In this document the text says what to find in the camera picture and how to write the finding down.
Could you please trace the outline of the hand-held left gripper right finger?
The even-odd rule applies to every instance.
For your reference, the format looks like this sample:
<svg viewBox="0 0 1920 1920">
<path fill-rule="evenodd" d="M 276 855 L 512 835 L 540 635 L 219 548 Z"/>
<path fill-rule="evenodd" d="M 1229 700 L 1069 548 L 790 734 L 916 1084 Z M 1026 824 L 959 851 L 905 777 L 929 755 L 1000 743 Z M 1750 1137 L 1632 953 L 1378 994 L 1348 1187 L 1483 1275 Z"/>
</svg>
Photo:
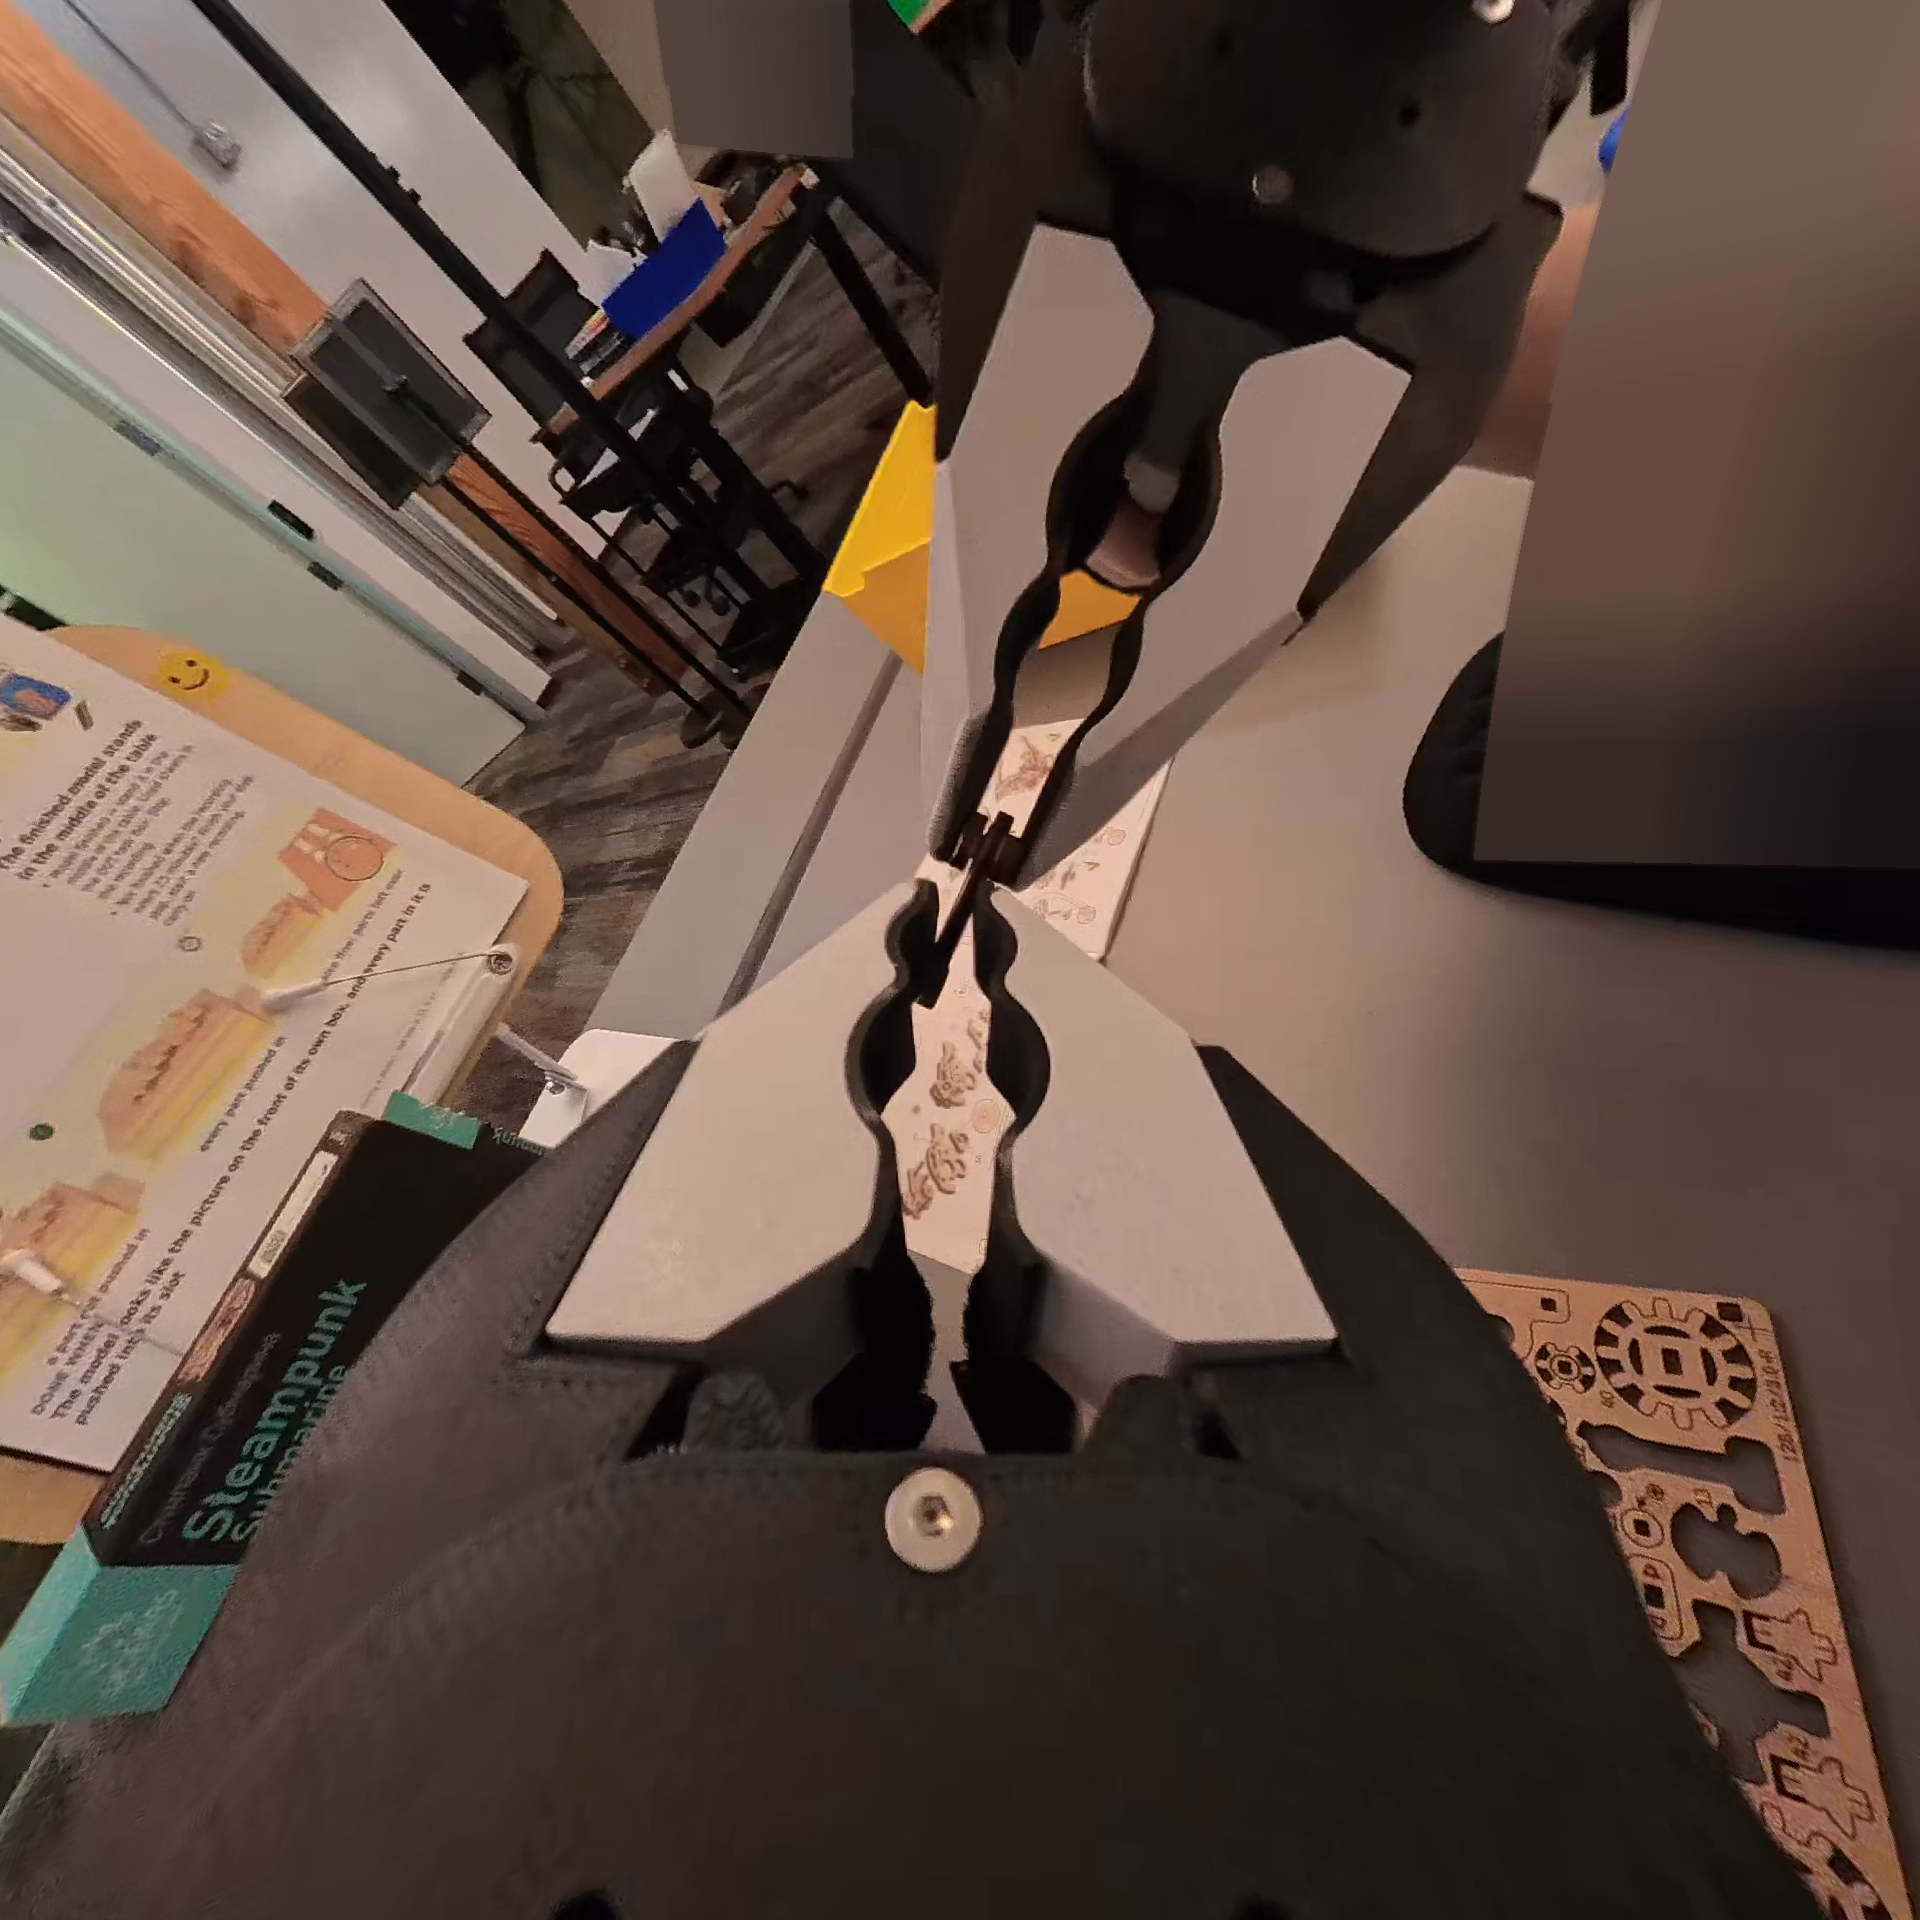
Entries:
<svg viewBox="0 0 1920 1920">
<path fill-rule="evenodd" d="M 962 1308 L 980 1443 L 1073 1443 L 1128 1381 L 1319 1358 L 1336 1330 L 1203 1051 L 1009 888 L 975 907 L 1009 1105 Z"/>
</svg>

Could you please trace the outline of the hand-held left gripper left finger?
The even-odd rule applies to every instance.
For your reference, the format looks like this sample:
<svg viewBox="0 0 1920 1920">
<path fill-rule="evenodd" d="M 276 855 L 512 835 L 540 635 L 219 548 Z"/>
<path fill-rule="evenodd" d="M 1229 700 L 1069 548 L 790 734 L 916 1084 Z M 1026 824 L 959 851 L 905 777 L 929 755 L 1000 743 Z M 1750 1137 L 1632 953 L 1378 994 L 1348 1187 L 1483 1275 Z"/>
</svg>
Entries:
<svg viewBox="0 0 1920 1920">
<path fill-rule="evenodd" d="M 885 1108 L 938 934 L 938 887 L 900 884 L 709 1024 L 549 1341 L 750 1374 L 815 1443 L 926 1441 L 933 1314 Z"/>
</svg>

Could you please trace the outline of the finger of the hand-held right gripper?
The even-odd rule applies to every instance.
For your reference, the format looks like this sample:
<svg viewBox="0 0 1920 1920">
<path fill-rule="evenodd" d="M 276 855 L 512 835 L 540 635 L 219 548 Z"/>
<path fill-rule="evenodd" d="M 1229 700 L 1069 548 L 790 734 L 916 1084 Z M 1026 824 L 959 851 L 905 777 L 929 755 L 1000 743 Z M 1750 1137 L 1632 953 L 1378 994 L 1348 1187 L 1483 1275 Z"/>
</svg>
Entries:
<svg viewBox="0 0 1920 1920">
<path fill-rule="evenodd" d="M 1029 647 L 1056 613 L 1056 473 L 1139 373 L 1153 318 L 1108 237 L 1036 225 L 933 473 L 923 650 L 926 850 L 952 861 L 1010 730 Z"/>
<path fill-rule="evenodd" d="M 1290 348 L 1239 375 L 1215 440 L 1210 521 L 1120 627 L 1108 683 L 996 875 L 1040 875 L 1086 843 L 1295 637 L 1408 384 L 1365 348 Z"/>
</svg>

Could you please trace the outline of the wooden laser-cut parts sheet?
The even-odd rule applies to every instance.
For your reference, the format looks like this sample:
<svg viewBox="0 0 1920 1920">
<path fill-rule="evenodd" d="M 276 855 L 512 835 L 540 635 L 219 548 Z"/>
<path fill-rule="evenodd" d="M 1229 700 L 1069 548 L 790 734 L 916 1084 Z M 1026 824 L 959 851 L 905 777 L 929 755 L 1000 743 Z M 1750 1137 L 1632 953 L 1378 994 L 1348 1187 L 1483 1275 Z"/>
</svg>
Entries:
<svg viewBox="0 0 1920 1920">
<path fill-rule="evenodd" d="M 1783 1341 L 1750 1298 L 1463 1271 L 1598 1483 L 1702 1737 L 1825 1918 L 1913 1918 Z"/>
</svg>

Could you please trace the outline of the yellow plastic bin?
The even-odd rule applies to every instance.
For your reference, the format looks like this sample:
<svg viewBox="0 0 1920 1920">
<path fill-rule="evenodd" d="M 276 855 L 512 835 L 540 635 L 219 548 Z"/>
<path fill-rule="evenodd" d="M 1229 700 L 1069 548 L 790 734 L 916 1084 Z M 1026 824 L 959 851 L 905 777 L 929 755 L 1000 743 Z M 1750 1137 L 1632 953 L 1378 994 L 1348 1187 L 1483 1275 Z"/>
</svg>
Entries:
<svg viewBox="0 0 1920 1920">
<path fill-rule="evenodd" d="M 828 565 L 825 593 L 923 675 L 938 413 L 909 401 Z"/>
</svg>

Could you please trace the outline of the small white instruction leaflet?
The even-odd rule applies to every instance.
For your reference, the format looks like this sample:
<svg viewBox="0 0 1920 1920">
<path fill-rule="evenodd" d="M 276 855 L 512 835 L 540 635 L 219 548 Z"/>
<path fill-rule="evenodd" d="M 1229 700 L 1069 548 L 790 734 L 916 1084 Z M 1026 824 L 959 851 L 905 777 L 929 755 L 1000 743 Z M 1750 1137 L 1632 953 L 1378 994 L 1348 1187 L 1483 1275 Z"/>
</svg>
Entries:
<svg viewBox="0 0 1920 1920">
<path fill-rule="evenodd" d="M 1168 771 L 1153 771 L 1105 825 L 1020 888 L 1020 903 L 1093 963 L 1115 945 Z M 905 1247 L 959 1275 L 986 1257 L 996 1140 L 1010 1123 L 986 1068 L 988 1030 L 992 1003 L 975 975 L 970 927 L 962 927 L 940 994 L 913 1010 L 916 1064 L 882 1114 L 900 1165 Z"/>
</svg>

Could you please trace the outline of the black and teal kit box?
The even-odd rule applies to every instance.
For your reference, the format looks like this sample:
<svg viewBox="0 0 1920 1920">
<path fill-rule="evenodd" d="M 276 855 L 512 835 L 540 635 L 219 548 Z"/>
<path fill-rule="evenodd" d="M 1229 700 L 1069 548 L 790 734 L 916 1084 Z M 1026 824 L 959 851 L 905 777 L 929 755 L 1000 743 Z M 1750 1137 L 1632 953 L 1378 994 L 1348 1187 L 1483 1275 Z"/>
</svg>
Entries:
<svg viewBox="0 0 1920 1920">
<path fill-rule="evenodd" d="M 2 1641 L 2 1724 L 166 1707 L 370 1337 L 540 1150 L 390 1098 L 340 1114 Z"/>
</svg>

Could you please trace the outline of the wooden-top table with black legs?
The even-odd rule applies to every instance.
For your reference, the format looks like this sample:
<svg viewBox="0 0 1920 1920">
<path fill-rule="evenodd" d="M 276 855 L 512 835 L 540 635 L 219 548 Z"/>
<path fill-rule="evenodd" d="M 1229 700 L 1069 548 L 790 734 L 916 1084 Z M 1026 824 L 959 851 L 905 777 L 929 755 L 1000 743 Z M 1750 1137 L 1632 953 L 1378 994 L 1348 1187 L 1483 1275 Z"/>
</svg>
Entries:
<svg viewBox="0 0 1920 1920">
<path fill-rule="evenodd" d="M 573 340 L 573 375 L 599 407 L 642 375 L 685 380 L 759 481 L 806 491 L 799 528 L 825 555 L 839 495 L 816 481 L 852 451 L 816 440 L 852 437 L 865 454 L 905 401 L 932 398 L 905 331 L 929 318 L 932 294 L 852 213 L 833 173 L 735 160 L 725 181 L 699 190 L 725 228 L 725 263 L 636 344 L 599 311 Z"/>
</svg>

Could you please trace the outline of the blue storage bin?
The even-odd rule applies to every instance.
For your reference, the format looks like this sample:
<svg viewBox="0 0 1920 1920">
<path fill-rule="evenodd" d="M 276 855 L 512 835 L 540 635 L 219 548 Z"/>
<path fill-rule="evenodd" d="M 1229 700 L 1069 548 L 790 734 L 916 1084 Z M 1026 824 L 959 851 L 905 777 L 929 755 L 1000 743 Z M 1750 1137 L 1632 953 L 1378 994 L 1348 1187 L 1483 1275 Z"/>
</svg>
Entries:
<svg viewBox="0 0 1920 1920">
<path fill-rule="evenodd" d="M 599 311 L 616 335 L 636 344 L 693 300 L 725 258 L 723 224 L 706 197 L 693 197 L 653 253 L 636 255 L 635 268 L 605 294 Z"/>
</svg>

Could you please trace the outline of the white paper bag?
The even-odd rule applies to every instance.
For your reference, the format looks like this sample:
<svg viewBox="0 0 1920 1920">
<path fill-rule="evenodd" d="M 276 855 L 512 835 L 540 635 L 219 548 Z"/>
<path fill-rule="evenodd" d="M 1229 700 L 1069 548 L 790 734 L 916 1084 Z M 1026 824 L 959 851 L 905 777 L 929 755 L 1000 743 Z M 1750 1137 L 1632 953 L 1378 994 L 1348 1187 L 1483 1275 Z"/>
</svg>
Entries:
<svg viewBox="0 0 1920 1920">
<path fill-rule="evenodd" d="M 630 163 L 626 187 L 658 240 L 665 240 L 698 205 L 706 205 L 670 130 L 653 131 Z"/>
</svg>

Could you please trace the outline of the wooden board with rounded corners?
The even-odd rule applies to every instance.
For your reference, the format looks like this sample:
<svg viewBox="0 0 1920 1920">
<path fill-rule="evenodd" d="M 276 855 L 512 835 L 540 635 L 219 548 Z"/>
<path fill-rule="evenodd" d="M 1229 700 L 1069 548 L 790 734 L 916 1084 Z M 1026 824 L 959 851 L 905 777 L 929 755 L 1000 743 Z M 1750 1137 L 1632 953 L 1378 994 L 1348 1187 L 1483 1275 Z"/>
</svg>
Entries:
<svg viewBox="0 0 1920 1920">
<path fill-rule="evenodd" d="M 350 803 L 400 820 L 412 835 L 436 838 L 496 871 L 519 878 L 522 897 L 499 934 L 516 953 L 515 975 L 495 990 L 492 1000 L 482 1000 L 479 1015 L 455 1024 L 455 1031 L 466 1034 L 460 1051 L 452 1051 L 439 1041 L 436 1051 L 428 1054 L 409 1084 L 409 1093 L 426 1103 L 456 1105 L 466 1081 L 482 1061 L 492 1038 L 505 1025 L 516 994 L 559 931 L 563 878 L 540 835 L 466 785 L 393 755 L 243 668 L 216 665 L 208 691 L 163 687 L 163 665 L 175 651 L 168 637 L 139 630 L 39 631 L 2 617 L 2 643 L 16 641 L 42 641 L 76 661 L 92 661 L 100 671 L 135 687 L 142 700 L 158 703 L 168 717 L 186 715 L 202 731 L 246 741 L 255 755 L 275 758 L 308 780 L 335 785 Z"/>
</svg>

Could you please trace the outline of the large illustrated instruction poster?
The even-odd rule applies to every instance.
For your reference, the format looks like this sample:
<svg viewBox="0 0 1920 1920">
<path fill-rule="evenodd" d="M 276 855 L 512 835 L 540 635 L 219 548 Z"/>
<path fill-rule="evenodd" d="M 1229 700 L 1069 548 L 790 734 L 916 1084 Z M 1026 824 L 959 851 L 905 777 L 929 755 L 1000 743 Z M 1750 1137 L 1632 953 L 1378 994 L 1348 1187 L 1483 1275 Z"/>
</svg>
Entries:
<svg viewBox="0 0 1920 1920">
<path fill-rule="evenodd" d="M 482 1013 L 519 878 L 42 641 L 2 643 L 2 1455 L 106 1474 L 343 1114 Z"/>
</svg>

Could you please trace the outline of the black wall-mounted box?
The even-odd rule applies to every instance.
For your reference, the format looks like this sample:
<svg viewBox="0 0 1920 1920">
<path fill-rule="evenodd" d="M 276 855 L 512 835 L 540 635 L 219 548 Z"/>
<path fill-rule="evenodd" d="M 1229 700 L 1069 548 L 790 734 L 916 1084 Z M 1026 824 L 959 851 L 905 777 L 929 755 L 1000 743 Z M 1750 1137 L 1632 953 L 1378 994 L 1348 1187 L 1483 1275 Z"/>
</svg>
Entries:
<svg viewBox="0 0 1920 1920">
<path fill-rule="evenodd" d="M 292 367 L 285 407 L 388 513 L 436 488 L 492 421 L 365 281 L 303 335 Z"/>
</svg>

